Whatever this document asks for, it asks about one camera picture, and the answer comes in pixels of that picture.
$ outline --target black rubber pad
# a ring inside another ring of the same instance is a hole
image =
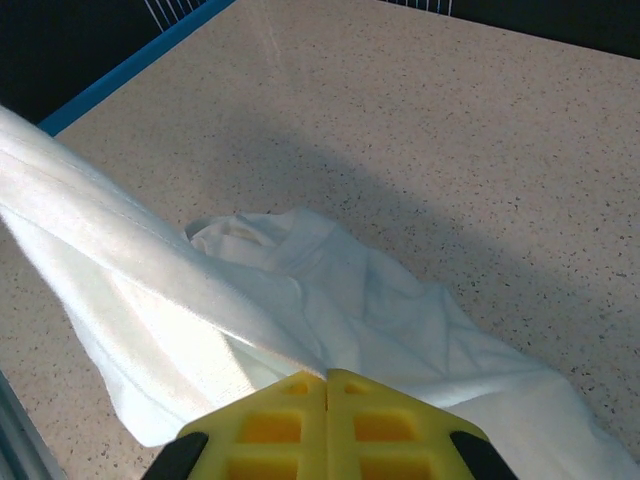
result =
[[[194,432],[167,444],[142,480],[187,480],[208,440],[206,433]]]
[[[486,440],[467,432],[453,432],[450,438],[476,480],[518,480]]]

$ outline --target yellow plastic part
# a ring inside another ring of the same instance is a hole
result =
[[[346,370],[297,373],[189,425],[189,480],[473,480],[449,434],[475,425]]]

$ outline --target white cloth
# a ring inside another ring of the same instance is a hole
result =
[[[300,369],[339,367],[477,424],[521,479],[640,478],[562,376],[310,211],[185,236],[0,110],[0,213],[146,446]]]

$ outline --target granite countertop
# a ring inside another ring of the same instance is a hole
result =
[[[640,62],[375,0],[238,0],[59,139],[176,226],[304,205],[565,374],[640,459]],[[139,478],[0,230],[2,371],[63,468]]]

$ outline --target white fabric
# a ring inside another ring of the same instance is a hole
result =
[[[640,478],[563,377],[310,211],[184,236],[0,110],[0,213],[146,446],[300,369],[339,367],[479,425],[521,479]]]

